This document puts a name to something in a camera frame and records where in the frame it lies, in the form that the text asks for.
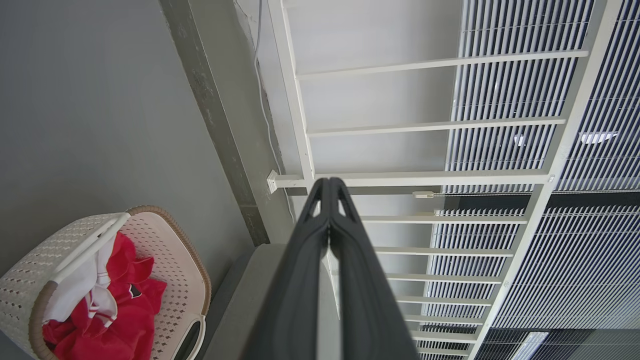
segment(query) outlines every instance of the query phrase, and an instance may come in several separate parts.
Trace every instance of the white cable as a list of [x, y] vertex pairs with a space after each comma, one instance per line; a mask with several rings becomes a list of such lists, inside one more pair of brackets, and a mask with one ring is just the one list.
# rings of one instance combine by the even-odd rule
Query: white cable
[[[269, 147], [271, 148], [273, 159], [276, 161], [276, 166], [278, 167], [278, 174], [282, 175], [282, 169], [280, 168], [280, 163], [278, 162], [278, 157], [276, 156], [276, 151], [273, 147], [273, 141], [271, 140], [271, 125], [269, 125], [269, 120], [267, 120], [267, 114], [264, 112], [264, 103], [262, 102], [262, 78], [260, 77], [260, 72], [258, 71], [258, 48], [260, 47], [260, 34], [262, 33], [262, 0], [260, 0], [259, 6], [260, 6], [260, 9], [258, 10], [258, 37], [255, 41], [255, 54], [253, 55], [253, 69], [255, 70], [255, 76], [258, 78], [260, 110], [262, 110], [262, 116], [264, 117], [264, 122], [267, 124], [267, 135], [269, 136]], [[291, 220], [295, 224], [296, 216], [293, 215], [293, 211], [291, 210], [291, 204], [289, 204], [289, 194], [287, 194], [286, 188], [282, 188], [282, 191], [284, 191], [285, 201], [287, 202], [287, 208], [289, 208], [289, 214], [291, 215]]]

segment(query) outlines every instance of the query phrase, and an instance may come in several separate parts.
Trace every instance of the white plastic basket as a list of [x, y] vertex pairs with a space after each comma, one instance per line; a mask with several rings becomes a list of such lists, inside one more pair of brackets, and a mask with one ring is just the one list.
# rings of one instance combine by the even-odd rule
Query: white plastic basket
[[205, 333], [211, 283], [200, 258], [174, 219], [156, 206], [76, 220], [51, 235], [0, 279], [0, 329], [35, 359], [57, 360], [42, 336], [42, 318], [58, 283], [120, 230], [138, 256], [153, 256], [151, 277], [164, 281], [151, 360], [171, 360], [192, 326], [200, 330], [189, 360]]

